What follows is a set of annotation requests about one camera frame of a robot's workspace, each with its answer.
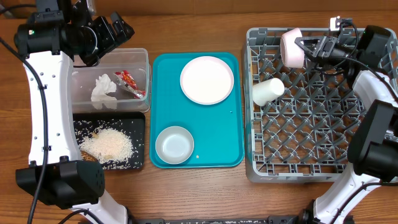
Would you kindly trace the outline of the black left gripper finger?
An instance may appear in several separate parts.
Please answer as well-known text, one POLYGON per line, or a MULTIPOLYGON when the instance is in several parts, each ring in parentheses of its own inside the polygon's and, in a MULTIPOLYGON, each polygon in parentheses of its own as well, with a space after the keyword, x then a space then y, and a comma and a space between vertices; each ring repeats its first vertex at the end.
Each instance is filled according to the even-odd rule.
POLYGON ((115 29, 119 28, 120 22, 118 20, 112 20, 112 22, 110 24, 103 16, 99 16, 93 21, 97 37, 97 56, 103 56, 119 46, 115 29))
POLYGON ((127 42, 135 34, 134 29, 117 12, 111 14, 111 20, 118 43, 123 44, 127 42))

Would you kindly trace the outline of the pink bowl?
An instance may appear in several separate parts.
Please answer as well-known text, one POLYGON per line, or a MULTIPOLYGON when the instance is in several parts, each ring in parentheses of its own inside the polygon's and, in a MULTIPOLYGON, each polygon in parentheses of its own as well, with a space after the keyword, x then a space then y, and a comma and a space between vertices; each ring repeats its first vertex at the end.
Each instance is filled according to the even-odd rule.
POLYGON ((304 65, 305 53, 295 43, 297 37, 302 37, 299 28, 284 33, 280 40, 282 63, 289 68, 302 68, 304 65))

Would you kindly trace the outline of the red snack wrapper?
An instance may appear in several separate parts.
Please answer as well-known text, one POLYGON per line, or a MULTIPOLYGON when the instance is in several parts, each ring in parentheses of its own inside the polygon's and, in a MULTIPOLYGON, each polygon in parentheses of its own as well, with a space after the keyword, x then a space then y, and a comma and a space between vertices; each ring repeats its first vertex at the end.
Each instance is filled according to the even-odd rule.
POLYGON ((120 72, 115 72, 114 75, 117 78, 118 85, 134 95, 137 99, 142 99, 145 97, 146 92, 144 90, 140 90, 137 87, 137 83, 132 75, 127 70, 122 70, 120 72))

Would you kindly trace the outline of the white napkin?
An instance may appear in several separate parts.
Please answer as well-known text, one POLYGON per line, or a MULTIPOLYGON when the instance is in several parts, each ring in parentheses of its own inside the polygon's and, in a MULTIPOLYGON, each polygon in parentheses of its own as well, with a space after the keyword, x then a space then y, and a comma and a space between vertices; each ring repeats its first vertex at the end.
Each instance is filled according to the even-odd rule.
POLYGON ((116 92, 116 84, 105 73, 96 79, 96 86, 91 93, 91 101, 95 109, 101 110, 103 105, 107 109, 116 110, 116 97, 108 96, 108 93, 116 92))

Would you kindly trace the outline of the cream plastic cup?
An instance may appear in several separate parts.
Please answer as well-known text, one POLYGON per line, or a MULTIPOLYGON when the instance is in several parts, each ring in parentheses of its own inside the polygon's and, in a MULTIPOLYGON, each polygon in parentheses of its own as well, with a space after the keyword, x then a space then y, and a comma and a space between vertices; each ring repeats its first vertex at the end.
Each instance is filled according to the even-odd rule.
POLYGON ((265 106, 267 103, 282 96, 284 91, 285 86, 283 82, 278 78, 271 78, 253 86, 253 102, 258 106, 265 106))

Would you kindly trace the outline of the pink plate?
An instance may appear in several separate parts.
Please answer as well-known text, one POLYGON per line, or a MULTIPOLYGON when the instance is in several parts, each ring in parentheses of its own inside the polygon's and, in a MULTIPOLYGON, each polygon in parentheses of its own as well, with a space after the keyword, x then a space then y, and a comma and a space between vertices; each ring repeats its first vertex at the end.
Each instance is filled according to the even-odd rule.
POLYGON ((214 105, 232 92, 234 75, 222 59, 201 56, 189 61, 180 74, 184 95, 200 105, 214 105))

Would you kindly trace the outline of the white small bowl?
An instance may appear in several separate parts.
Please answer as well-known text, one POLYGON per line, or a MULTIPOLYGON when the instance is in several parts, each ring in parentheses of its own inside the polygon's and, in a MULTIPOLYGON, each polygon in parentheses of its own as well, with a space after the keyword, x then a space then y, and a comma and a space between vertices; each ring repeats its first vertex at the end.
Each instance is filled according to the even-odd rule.
POLYGON ((177 165, 190 158, 195 147, 191 133, 181 126, 165 128, 157 136, 155 151, 165 163, 177 165))

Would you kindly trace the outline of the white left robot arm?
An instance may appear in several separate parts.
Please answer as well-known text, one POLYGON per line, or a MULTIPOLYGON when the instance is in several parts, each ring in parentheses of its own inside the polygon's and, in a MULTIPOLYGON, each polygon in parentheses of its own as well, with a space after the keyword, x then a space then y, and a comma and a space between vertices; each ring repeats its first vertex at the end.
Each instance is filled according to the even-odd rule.
POLYGON ((110 20, 96 16, 92 1, 35 5, 14 37, 14 53, 29 81, 32 113, 29 165, 16 171, 16 182, 34 202, 71 210, 92 223, 132 223, 130 211, 106 191, 101 164, 81 158, 70 84, 75 56, 88 67, 97 65, 134 30, 117 13, 110 20))

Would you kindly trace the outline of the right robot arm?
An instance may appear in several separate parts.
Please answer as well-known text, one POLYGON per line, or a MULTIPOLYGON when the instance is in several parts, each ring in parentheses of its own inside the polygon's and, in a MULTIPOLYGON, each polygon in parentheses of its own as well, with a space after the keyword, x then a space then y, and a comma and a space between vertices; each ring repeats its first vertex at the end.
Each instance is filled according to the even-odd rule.
POLYGON ((163 54, 153 64, 150 159, 174 126, 193 136, 181 168, 246 162, 252 182, 327 181, 332 186, 300 215, 267 223, 352 223, 350 211, 397 177, 397 36, 333 17, 329 28, 253 28, 244 74, 236 58, 232 92, 214 105, 188 98, 183 73, 206 53, 163 54))

